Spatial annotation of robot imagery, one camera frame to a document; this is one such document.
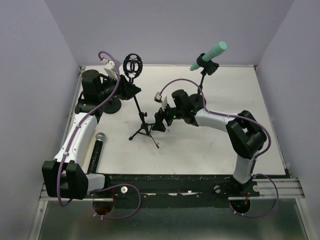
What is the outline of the black round-base stand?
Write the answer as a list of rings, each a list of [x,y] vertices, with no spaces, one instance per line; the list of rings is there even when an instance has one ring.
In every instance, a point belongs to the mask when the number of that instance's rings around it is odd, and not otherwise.
[[[203,83],[205,76],[211,76],[213,73],[216,72],[216,70],[220,67],[220,65],[216,62],[213,62],[212,60],[209,62],[209,65],[206,67],[200,67],[202,68],[202,71],[200,72],[201,74],[201,80],[199,83],[199,87],[202,90],[203,89]],[[191,101],[195,104],[202,105],[203,104],[203,97],[201,95],[201,91],[198,89],[197,93],[194,93],[190,96]]]
[[[113,97],[111,100],[109,100],[105,105],[103,112],[106,114],[115,114],[117,113],[122,107],[121,100],[117,97]]]

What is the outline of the teal green microphone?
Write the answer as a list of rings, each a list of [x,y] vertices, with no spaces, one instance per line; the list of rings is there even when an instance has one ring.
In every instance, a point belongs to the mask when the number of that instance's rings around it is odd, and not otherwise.
[[[224,41],[218,42],[211,47],[207,53],[202,53],[196,59],[196,62],[190,67],[190,71],[195,71],[198,68],[205,68],[213,58],[220,56],[226,49],[227,44]]]

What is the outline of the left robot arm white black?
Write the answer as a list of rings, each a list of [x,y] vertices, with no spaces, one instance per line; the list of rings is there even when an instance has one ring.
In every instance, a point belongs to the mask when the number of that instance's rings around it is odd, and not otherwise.
[[[52,161],[42,165],[42,175],[49,197],[82,200],[95,192],[104,198],[111,185],[99,173],[85,173],[82,169],[87,144],[106,107],[105,100],[130,100],[141,88],[130,83],[124,75],[112,78],[97,70],[81,75],[82,92],[74,108],[74,120],[65,142]]]

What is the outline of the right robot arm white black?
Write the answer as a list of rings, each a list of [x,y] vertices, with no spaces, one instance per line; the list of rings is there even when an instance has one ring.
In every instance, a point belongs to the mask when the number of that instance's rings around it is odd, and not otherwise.
[[[255,157],[264,146],[267,135],[261,126],[257,125],[249,111],[230,116],[218,115],[207,111],[203,104],[193,103],[188,94],[179,89],[171,94],[174,107],[170,107],[166,97],[157,92],[154,101],[161,103],[161,107],[154,114],[155,123],[152,130],[165,132],[174,120],[183,120],[186,124],[196,127],[209,127],[228,134],[233,150],[237,154],[235,169],[232,174],[234,180],[230,183],[230,191],[241,196],[248,190],[248,182],[254,168]]]

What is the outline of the beige gold microphone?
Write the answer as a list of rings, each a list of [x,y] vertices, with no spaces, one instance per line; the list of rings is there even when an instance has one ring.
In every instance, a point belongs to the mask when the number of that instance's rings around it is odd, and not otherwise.
[[[85,174],[88,172],[88,167],[90,164],[91,155],[92,155],[92,151],[87,146],[84,151],[84,154],[83,154],[82,165],[81,165],[81,168]]]

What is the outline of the black round-base stand front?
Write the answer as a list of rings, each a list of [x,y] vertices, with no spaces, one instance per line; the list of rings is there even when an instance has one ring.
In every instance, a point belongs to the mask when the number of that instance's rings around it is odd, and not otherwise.
[[[113,97],[111,100],[109,100],[105,105],[103,112],[106,114],[115,114],[117,113],[122,107],[121,100],[117,97]]]

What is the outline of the silver grey mesh microphone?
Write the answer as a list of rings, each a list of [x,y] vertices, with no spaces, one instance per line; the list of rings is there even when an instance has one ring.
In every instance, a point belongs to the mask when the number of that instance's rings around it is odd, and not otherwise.
[[[106,135],[103,132],[98,132],[95,135],[95,143],[90,157],[87,174],[96,173],[105,140]]]

